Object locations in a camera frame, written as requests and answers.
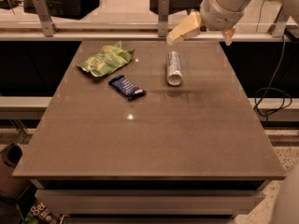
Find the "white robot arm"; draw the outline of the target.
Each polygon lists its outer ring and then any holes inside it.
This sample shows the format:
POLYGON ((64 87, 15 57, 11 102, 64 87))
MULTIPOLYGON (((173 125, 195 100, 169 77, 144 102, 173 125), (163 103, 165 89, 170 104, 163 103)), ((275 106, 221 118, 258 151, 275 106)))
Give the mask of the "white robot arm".
MULTIPOLYGON (((284 10, 284 16, 291 16, 299 23, 299 0, 278 0, 284 10)), ((227 46, 230 46, 235 26, 245 14, 245 8, 251 0, 203 0, 199 11, 193 11, 176 26, 166 37, 168 45, 200 35, 200 28, 209 31, 221 31, 227 46)))

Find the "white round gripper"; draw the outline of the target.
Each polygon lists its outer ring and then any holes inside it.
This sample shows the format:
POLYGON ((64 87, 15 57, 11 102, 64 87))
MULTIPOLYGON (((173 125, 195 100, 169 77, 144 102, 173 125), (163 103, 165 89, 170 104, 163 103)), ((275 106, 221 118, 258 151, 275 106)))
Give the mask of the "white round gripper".
POLYGON ((244 11, 231 11, 221 6, 217 0, 203 0, 200 12, 193 10, 166 37, 168 45, 174 45, 186 39, 198 36, 200 28, 210 31, 223 31, 222 36, 227 46, 233 42, 235 25, 243 17, 244 11))

